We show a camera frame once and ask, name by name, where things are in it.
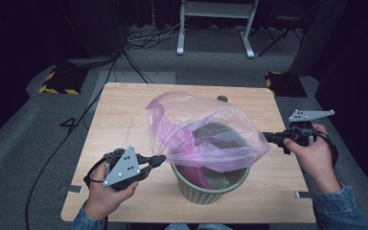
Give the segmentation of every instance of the sleeve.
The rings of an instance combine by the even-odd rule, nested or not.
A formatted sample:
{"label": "sleeve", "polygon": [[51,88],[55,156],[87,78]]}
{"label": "sleeve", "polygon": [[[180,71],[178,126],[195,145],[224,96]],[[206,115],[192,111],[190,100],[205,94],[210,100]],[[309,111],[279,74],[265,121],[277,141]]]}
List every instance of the sleeve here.
{"label": "sleeve", "polygon": [[71,225],[71,230],[102,230],[104,229],[105,221],[96,220],[89,217],[83,211],[85,203],[81,206],[79,213],[76,218],[74,218],[73,225]]}
{"label": "sleeve", "polygon": [[341,184],[336,193],[312,193],[314,209],[327,230],[368,229],[368,223],[355,204],[351,187]]}

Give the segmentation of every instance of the wire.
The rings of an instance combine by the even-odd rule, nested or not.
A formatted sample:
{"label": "wire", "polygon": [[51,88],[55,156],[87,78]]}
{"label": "wire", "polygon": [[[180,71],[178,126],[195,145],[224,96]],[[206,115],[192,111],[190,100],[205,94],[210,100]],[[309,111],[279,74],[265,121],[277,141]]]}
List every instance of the wire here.
{"label": "wire", "polygon": [[154,83],[154,81],[149,78],[146,74],[144,74],[142,71],[140,71],[139,67],[133,62],[133,60],[131,59],[131,57],[127,54],[127,51],[124,51],[125,53],[125,57],[127,59],[127,61],[129,62],[130,66],[136,71],[137,74],[139,74],[139,76],[142,78],[142,80],[145,83],[149,83],[146,79],[148,79],[150,82]]}
{"label": "wire", "polygon": [[[117,77],[116,77],[116,74],[115,74],[115,71],[116,71],[116,65],[114,65],[114,67],[113,67],[113,76],[115,77],[115,81],[114,82],[116,82],[117,81]],[[103,87],[104,87],[104,85],[107,83],[109,81],[109,77],[106,79],[106,82],[103,84]],[[85,128],[87,129],[87,130],[89,130],[89,127],[88,127],[88,125],[86,124],[86,122],[85,122],[85,116],[82,118],[82,122],[83,122],[83,125],[85,126]]]}
{"label": "wire", "polygon": [[[107,83],[107,81],[109,79],[109,76],[110,76],[110,73],[112,71],[112,68],[115,65],[116,59],[119,57],[119,55],[120,54],[118,54],[116,56],[116,58],[112,62],[112,65],[110,66],[105,83]],[[47,165],[50,163],[50,161],[52,160],[52,158],[56,155],[56,153],[61,148],[61,146],[67,141],[68,137],[70,137],[70,135],[73,133],[74,128],[81,122],[81,120],[83,119],[83,117],[85,116],[85,114],[89,111],[89,109],[92,107],[92,105],[95,103],[95,101],[100,98],[100,95],[102,94],[103,90],[104,90],[104,88],[102,88],[100,90],[100,92],[97,94],[97,96],[92,101],[92,103],[88,107],[86,107],[84,109],[82,115],[77,120],[77,122],[75,123],[75,125],[70,127],[70,129],[69,129],[70,131],[67,133],[67,135],[64,137],[64,139],[62,139],[62,141],[59,143],[59,145],[56,147],[56,149],[53,151],[53,153],[49,156],[49,158],[47,159],[47,161],[44,163],[43,167],[41,168],[40,172],[38,173],[37,178],[34,180],[33,186],[32,186],[32,188],[29,191],[28,198],[27,198],[27,201],[26,201],[26,206],[25,206],[25,223],[26,223],[26,229],[27,230],[30,230],[30,225],[29,225],[29,205],[30,205],[30,202],[31,202],[31,199],[32,199],[33,191],[35,190],[35,186],[36,186],[38,180],[43,175],[44,170],[46,169]]]}

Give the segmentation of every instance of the black curtain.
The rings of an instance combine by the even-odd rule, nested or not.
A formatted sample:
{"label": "black curtain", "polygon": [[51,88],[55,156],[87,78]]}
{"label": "black curtain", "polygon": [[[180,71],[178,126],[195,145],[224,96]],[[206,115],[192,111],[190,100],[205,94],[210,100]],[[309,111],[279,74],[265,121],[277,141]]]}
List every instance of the black curtain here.
{"label": "black curtain", "polygon": [[348,2],[312,75],[316,99],[335,110],[330,120],[368,177],[368,1]]}

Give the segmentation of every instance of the white stand leg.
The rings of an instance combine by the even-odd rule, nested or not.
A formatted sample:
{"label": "white stand leg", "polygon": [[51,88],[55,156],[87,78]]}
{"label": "white stand leg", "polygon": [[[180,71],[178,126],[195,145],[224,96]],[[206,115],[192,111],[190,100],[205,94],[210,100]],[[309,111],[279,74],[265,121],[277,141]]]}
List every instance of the white stand leg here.
{"label": "white stand leg", "polygon": [[181,10],[180,10],[180,34],[178,35],[178,44],[177,44],[177,54],[184,54],[184,29],[185,23],[185,0],[181,0]]}
{"label": "white stand leg", "polygon": [[255,57],[252,47],[250,46],[250,41],[248,37],[250,34],[250,27],[252,26],[253,18],[255,17],[258,4],[259,4],[259,0],[253,1],[252,10],[250,11],[249,18],[247,19],[246,31],[241,32],[241,40],[243,41],[244,49],[246,50],[246,54],[249,58]]}

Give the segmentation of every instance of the translucent plastic bag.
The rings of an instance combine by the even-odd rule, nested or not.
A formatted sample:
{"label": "translucent plastic bag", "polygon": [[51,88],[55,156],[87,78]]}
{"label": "translucent plastic bag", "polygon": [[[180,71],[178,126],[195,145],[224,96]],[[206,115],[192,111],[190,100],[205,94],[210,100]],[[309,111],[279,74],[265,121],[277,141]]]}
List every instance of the translucent plastic bag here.
{"label": "translucent plastic bag", "polygon": [[175,165],[229,172],[252,166],[270,149],[241,110],[217,99],[164,93],[146,113],[153,154]]}

